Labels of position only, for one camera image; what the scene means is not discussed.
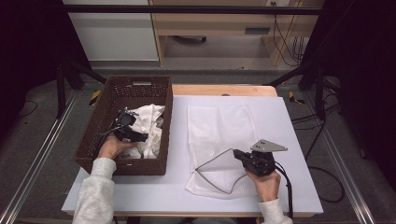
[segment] white wall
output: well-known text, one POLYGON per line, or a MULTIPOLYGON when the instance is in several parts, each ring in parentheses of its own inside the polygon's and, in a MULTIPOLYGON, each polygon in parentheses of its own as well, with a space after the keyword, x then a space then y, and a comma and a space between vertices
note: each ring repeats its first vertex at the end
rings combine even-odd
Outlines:
MULTIPOLYGON (((148 5, 148 0, 64 0, 66 5, 148 5)), ((146 14, 69 13, 90 61, 158 61, 146 14)))

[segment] wooden cabinet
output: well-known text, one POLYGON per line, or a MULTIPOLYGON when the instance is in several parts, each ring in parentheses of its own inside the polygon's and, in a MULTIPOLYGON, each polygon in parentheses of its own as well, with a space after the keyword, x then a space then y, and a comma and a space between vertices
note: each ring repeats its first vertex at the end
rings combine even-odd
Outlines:
MULTIPOLYGON (((288 7, 321 7, 323 0, 289 0, 288 7)), ((245 6, 264 7, 267 0, 149 0, 154 6, 245 6)), ((281 38, 309 37, 318 16, 278 15, 276 44, 281 51, 286 46, 281 38)), ((274 15, 219 14, 152 14, 160 63, 164 63, 166 37, 169 35, 262 35, 273 65, 278 65, 280 53, 274 44, 274 15)))

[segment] basket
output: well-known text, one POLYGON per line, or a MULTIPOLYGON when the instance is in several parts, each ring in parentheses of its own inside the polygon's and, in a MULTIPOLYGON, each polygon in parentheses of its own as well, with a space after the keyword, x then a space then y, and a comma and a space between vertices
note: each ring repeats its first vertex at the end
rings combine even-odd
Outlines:
POLYGON ((93 153, 102 135, 124 107, 165 105, 160 153, 156 159, 119 159, 114 175, 165 175, 172 118, 173 93, 170 77, 110 77, 80 142, 75 161, 91 173, 93 153))

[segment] person's left hand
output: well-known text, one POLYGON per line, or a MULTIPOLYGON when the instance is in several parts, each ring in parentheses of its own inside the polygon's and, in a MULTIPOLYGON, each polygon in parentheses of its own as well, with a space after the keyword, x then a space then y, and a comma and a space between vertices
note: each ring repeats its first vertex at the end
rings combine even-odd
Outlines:
POLYGON ((136 147, 137 143, 121 142, 114 133, 110 133, 100 148, 97 158, 115 159, 124 149, 136 147))

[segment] sweatshirt sleeve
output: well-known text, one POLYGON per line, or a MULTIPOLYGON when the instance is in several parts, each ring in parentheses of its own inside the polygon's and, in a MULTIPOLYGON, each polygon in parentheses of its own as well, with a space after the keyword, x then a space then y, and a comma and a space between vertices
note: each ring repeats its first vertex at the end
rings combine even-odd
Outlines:
POLYGON ((276 199, 271 202, 259 203, 264 222, 262 224, 291 224, 293 221, 283 215, 280 200, 276 199))
POLYGON ((111 223, 114 214, 116 163, 107 158, 93 162, 91 175, 84 179, 78 194, 73 223, 111 223))

